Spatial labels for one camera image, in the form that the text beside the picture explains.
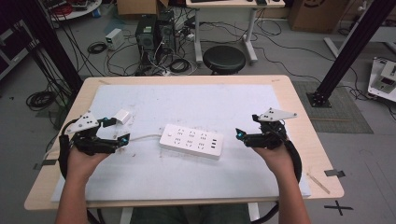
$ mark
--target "cardboard box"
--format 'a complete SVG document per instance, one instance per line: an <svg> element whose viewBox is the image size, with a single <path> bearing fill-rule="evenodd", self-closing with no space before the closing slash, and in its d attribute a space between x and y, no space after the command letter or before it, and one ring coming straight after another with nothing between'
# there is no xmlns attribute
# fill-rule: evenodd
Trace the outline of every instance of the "cardboard box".
<svg viewBox="0 0 396 224"><path fill-rule="evenodd" d="M293 31L331 33L349 0L295 0L289 14Z"/></svg>
<svg viewBox="0 0 396 224"><path fill-rule="evenodd" d="M117 8L120 15L160 14L168 7L169 0L118 0Z"/></svg>

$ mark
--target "forearm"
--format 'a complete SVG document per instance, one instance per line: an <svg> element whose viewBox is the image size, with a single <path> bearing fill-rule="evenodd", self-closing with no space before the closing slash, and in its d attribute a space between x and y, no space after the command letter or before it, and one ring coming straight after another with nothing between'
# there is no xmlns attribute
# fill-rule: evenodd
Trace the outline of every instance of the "forearm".
<svg viewBox="0 0 396 224"><path fill-rule="evenodd" d="M279 187L279 224L311 223L294 173L276 178Z"/></svg>
<svg viewBox="0 0 396 224"><path fill-rule="evenodd" d="M57 224L86 224L88 222L85 186L86 181L81 180L69 179L64 183L56 217Z"/></svg>

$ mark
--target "stool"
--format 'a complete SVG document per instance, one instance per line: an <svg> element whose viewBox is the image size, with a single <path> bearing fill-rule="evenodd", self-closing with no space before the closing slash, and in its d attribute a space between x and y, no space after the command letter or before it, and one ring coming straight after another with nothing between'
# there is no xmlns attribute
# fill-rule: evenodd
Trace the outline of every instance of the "stool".
<svg viewBox="0 0 396 224"><path fill-rule="evenodd" d="M245 54L230 46L215 46L204 53L204 64L212 70L212 75L232 75L245 66Z"/></svg>

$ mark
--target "power outlet socket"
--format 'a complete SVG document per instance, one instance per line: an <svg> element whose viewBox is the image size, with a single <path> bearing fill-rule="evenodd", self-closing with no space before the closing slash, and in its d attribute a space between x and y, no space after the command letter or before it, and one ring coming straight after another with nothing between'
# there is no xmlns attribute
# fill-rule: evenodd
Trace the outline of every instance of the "power outlet socket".
<svg viewBox="0 0 396 224"><path fill-rule="evenodd" d="M167 124L160 145L166 149L218 160L223 139L222 134Z"/></svg>

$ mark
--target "human hand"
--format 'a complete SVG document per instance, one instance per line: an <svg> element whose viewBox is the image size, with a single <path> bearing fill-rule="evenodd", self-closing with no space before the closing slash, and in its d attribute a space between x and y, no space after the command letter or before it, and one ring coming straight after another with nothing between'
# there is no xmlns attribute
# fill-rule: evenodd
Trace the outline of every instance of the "human hand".
<svg viewBox="0 0 396 224"><path fill-rule="evenodd" d="M274 149L254 147L253 150L265 160L268 168L276 177L294 175L291 156L283 143Z"/></svg>
<svg viewBox="0 0 396 224"><path fill-rule="evenodd" d="M66 179L87 183L96 166L108 156L109 154L106 153L96 153L93 156L89 156L78 151L76 147L72 147L67 162Z"/></svg>

